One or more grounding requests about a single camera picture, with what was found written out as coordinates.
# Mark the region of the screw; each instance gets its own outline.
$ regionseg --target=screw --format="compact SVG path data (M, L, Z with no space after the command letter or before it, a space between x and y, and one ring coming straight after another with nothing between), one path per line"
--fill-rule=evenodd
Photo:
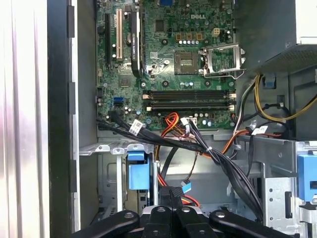
M124 218L127 218L127 219L132 217L134 217L134 215L131 212L128 212L124 215Z
M219 218L224 218L225 217L223 212L216 212L216 216L219 217Z
M158 212L165 212L165 208L159 207L159 208L158 208Z
M189 212L190 209L189 209L188 207L183 207L183 208L182 208L182 211L183 211L183 212Z

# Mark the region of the dell logo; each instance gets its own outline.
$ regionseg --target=dell logo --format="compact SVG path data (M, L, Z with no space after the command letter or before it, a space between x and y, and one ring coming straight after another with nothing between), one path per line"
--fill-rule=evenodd
M205 17L205 15L204 14L200 14L200 15L194 15L194 14L192 14L192 15L190 15L190 18L191 19L206 19L206 17Z

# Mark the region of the blue plastic latch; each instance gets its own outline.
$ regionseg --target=blue plastic latch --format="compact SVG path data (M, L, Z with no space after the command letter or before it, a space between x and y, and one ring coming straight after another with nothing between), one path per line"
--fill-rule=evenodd
M144 161L144 152L143 151L128 152L128 161Z
M317 195L317 156L299 155L297 159L299 198L311 202Z
M129 165L129 189L150 189L150 164Z
M182 185L182 190L183 190L183 193L187 193L189 192L190 190L192 190L192 183L187 181L187 182L182 182L181 183Z

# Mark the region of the motherboard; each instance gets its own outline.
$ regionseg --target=motherboard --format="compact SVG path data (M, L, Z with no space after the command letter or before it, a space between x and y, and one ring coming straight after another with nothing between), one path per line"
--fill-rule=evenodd
M234 48L214 48L234 43L231 0L99 0L97 11L99 117L162 130L177 112L199 129L235 126L235 80L221 73Z

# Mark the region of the ram slot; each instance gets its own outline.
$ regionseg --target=ram slot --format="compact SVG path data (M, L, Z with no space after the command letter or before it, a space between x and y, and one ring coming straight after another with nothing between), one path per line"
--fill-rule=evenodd
M173 100L196 100L196 99L225 99L228 97L226 91L152 91L144 99L154 101L173 101Z
M140 59L140 13L131 12L131 68L135 77L141 78Z
M105 60L106 66L111 67L111 22L107 13L105 14Z
M147 111L186 111L186 110L221 110L226 111L231 108L227 102L211 103L157 103L152 102L147 107Z
M117 61L122 61L123 59L123 45L122 45L122 9L116 10L116 38L117 38L117 44L116 44L116 58Z

